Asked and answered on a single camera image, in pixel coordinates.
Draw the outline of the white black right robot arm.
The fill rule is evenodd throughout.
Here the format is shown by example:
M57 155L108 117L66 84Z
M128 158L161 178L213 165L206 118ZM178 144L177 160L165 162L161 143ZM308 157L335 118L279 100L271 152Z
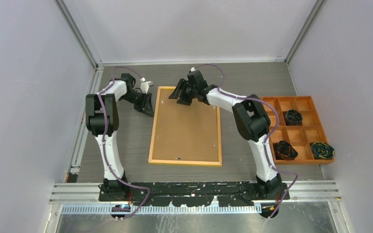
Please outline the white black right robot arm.
M208 85L199 70L181 78L169 95L178 104L191 105L194 99L233 114L239 135L249 143L256 165L256 188L260 197L271 199L282 183L269 143L271 120L257 95L242 96Z

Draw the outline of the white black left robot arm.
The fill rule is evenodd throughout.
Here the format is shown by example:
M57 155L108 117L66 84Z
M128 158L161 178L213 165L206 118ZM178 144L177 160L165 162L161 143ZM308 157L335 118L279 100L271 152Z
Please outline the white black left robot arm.
M103 182L100 190L118 201L129 197L132 185L127 182L119 157L117 102L127 101L133 104L136 111L151 117L154 115L152 94L149 92L153 82L142 77L140 87L135 84L136 80L131 74L123 73L120 78L113 78L101 91L88 94L85 98L86 128L95 137L102 156Z

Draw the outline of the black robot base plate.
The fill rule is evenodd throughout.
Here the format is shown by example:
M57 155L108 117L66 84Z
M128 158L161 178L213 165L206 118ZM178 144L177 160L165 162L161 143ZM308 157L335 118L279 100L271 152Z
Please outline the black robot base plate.
M220 207L251 206L256 200L278 202L280 198L289 199L285 193L287 187L286 183L281 183L268 193L258 183L249 181L134 183L126 196L103 194L100 190L99 201L122 201L135 206L156 207L207 207L215 202Z

